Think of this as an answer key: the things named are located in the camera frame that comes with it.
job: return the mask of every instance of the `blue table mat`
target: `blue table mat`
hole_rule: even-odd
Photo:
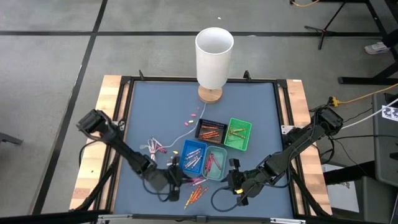
[[[139,149],[154,137],[163,146],[168,146],[174,140],[193,129],[205,105],[198,97],[198,83],[190,82],[135,82],[133,101],[129,121],[127,123],[126,143],[135,151],[149,154],[148,149]],[[274,152],[282,151],[279,119],[275,102],[274,86],[271,83],[227,83],[223,87],[223,96],[215,104],[207,104],[203,119],[209,119],[228,124],[230,118],[237,118],[252,123],[251,137],[246,152],[227,146],[221,146],[228,152],[228,158],[240,160],[240,170],[254,169],[263,158]],[[193,119],[189,127],[184,122]],[[195,132],[178,140],[168,153],[156,153],[158,167],[165,169],[167,160],[173,156],[172,151],[182,152],[186,139],[196,140]],[[208,146],[220,145],[207,142]],[[224,176],[230,166],[226,164]],[[277,184],[283,185],[283,177]],[[273,189],[264,187],[255,198],[249,198],[249,205],[237,207],[230,212],[217,212],[211,207],[210,197],[226,182],[207,180],[203,189],[209,190],[193,205],[184,210],[192,190],[188,184],[181,187],[178,202],[160,202],[156,195],[147,193],[142,180],[131,170],[125,159],[122,161],[119,184],[114,206],[115,214],[141,215],[204,215],[219,217],[276,217],[293,218],[289,189]],[[226,209],[236,203],[236,195],[222,190],[215,196],[215,205]]]

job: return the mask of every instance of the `lamp shade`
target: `lamp shade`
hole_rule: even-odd
[[[226,83],[233,45],[233,36],[222,28],[207,28],[197,35],[197,79],[201,86],[215,90]]]

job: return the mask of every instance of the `yellow cable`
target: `yellow cable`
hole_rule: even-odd
[[[293,2],[293,1],[292,1],[292,3],[293,3],[295,6],[297,6],[297,7],[307,7],[307,6],[311,6],[312,4],[317,3],[318,1],[320,1],[320,0],[316,0],[316,1],[311,2],[310,4],[306,4],[306,5],[300,5],[300,4],[297,4],[296,2]]]
[[[337,100],[336,97],[333,97],[333,100],[332,100],[333,106],[338,106],[339,104],[344,104],[344,103],[352,103],[352,102],[354,102],[354,101],[361,100],[361,99],[363,99],[363,98],[369,97],[369,96],[371,96],[371,95],[373,95],[373,94],[381,93],[381,92],[383,92],[383,91],[387,91],[387,90],[389,90],[389,89],[391,89],[391,88],[394,88],[394,87],[396,87],[396,86],[398,86],[398,83],[395,84],[395,85],[392,85],[392,86],[390,86],[390,87],[387,87],[387,88],[385,88],[385,89],[378,90],[378,91],[375,91],[375,92],[373,92],[373,93],[369,93],[369,94],[366,94],[366,95],[364,95],[364,96],[360,96],[360,97],[358,97],[358,98],[355,98],[355,99],[349,100],[349,101],[340,101],[340,100]]]

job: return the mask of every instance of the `gray floor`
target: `gray floor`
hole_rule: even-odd
[[[372,3],[387,31],[395,29],[397,23],[384,1]],[[92,30],[100,5],[100,0],[5,0],[0,2],[0,30]],[[304,25],[323,27],[338,6],[318,3],[298,8],[280,0],[112,0],[100,30],[178,31],[220,26],[230,31],[306,32]],[[347,4],[330,29],[377,31],[362,4]],[[331,95],[349,100],[382,88],[339,85],[336,81],[342,75],[371,77],[392,63],[391,54],[364,52],[365,45],[376,41],[329,38],[319,51],[317,38],[236,37],[231,76],[241,77],[249,70],[254,78],[301,79],[311,108]],[[97,37],[45,213],[68,209],[78,172],[78,150],[85,142],[75,124],[94,108],[103,75],[137,75],[141,69],[147,76],[195,76],[193,42],[194,37]],[[0,36],[0,130],[24,139],[22,146],[0,145],[0,216],[29,213],[87,43],[88,37]],[[336,111],[349,118],[370,106],[367,99]],[[371,134],[372,127],[371,121],[363,122],[340,136]],[[341,142],[356,162],[373,159],[372,139]],[[321,151],[330,147],[325,140],[318,145]],[[333,161],[353,164],[340,146],[336,148]]]

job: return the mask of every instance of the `shoe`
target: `shoe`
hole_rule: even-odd
[[[365,51],[368,54],[381,54],[386,53],[390,50],[389,47],[385,46],[383,42],[378,42],[365,47]]]

